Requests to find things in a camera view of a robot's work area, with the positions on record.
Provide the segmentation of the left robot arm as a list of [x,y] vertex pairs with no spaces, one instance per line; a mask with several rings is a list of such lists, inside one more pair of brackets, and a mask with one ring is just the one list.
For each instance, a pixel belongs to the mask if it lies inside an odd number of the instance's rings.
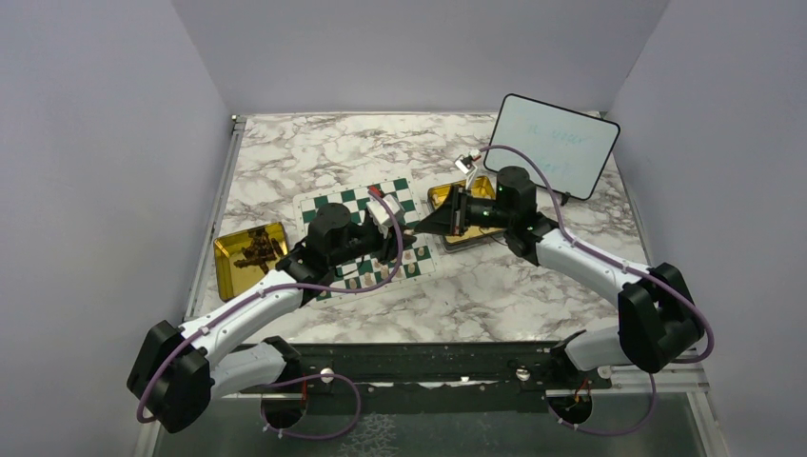
[[403,265],[403,252],[416,241],[405,232],[396,197],[373,193],[360,224],[343,204],[325,204],[309,222],[306,236],[258,283],[223,307],[182,326],[162,320],[146,333],[127,378],[138,399],[136,418],[160,423],[168,432],[198,419],[215,394],[227,394],[235,368],[233,350],[259,329],[313,300],[337,292],[336,267],[368,255]]

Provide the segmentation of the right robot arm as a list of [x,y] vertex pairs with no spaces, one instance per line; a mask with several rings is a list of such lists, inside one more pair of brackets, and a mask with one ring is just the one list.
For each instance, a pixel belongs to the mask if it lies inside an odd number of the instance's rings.
[[579,331],[551,349],[549,374],[557,385],[572,387],[587,371],[604,366],[633,365],[657,373],[680,362],[681,354],[705,336],[705,325],[686,305],[691,295],[677,268],[614,259],[571,240],[559,222],[538,211],[537,186],[521,167],[501,169],[496,185],[492,199],[451,186],[443,202],[414,229],[451,236],[471,227],[502,229],[514,255],[576,280],[617,309],[616,326]]

